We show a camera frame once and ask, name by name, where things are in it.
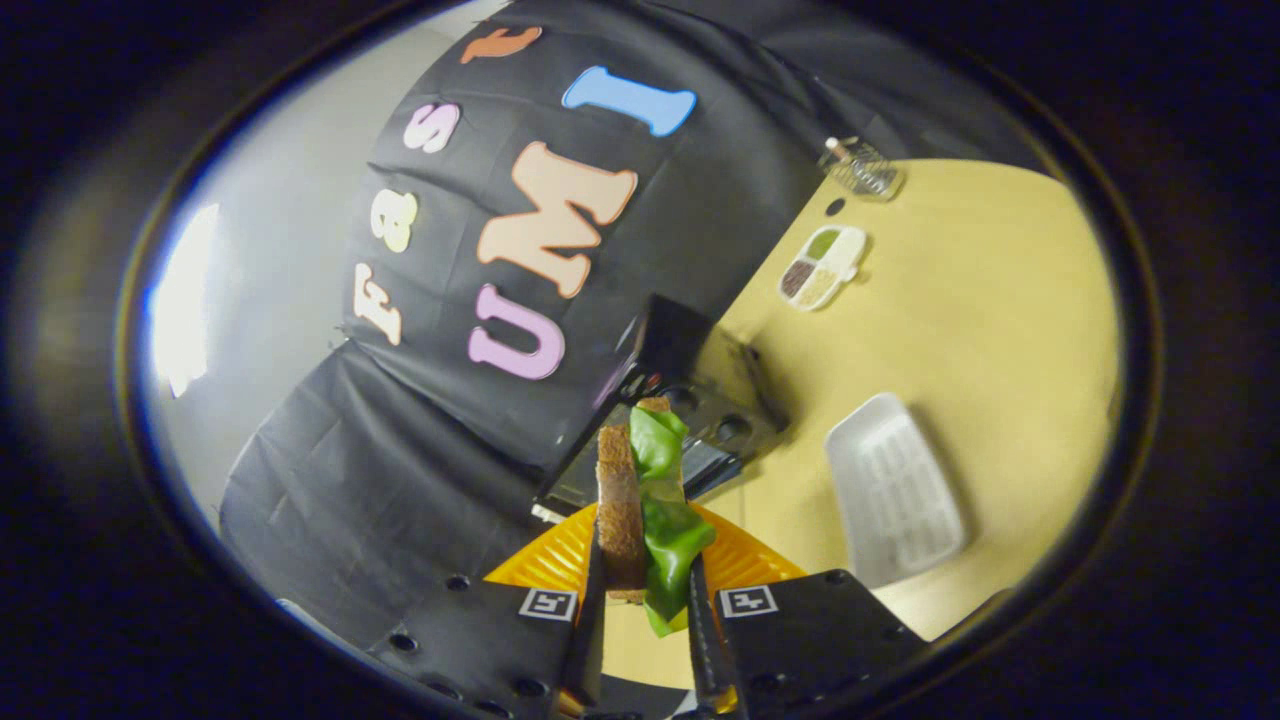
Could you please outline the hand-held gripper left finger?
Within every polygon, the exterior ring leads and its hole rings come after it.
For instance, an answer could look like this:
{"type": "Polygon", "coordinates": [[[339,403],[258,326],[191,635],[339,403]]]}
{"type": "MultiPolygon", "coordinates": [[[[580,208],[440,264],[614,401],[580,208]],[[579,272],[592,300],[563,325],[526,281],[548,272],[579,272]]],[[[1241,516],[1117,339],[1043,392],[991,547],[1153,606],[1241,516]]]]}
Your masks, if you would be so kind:
{"type": "Polygon", "coordinates": [[[471,712],[580,717],[602,700],[603,570],[588,506],[489,577],[431,587],[369,653],[471,712]]]}

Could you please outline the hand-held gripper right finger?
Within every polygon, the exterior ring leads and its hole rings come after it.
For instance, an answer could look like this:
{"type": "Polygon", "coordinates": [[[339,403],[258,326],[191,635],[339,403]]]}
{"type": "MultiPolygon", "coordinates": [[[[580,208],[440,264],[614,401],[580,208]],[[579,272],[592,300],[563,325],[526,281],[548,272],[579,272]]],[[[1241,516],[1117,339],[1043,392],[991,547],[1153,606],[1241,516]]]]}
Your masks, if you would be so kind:
{"type": "Polygon", "coordinates": [[[927,643],[850,571],[806,574],[708,509],[716,541],[692,565],[692,717],[814,717],[859,700],[927,643]]]}

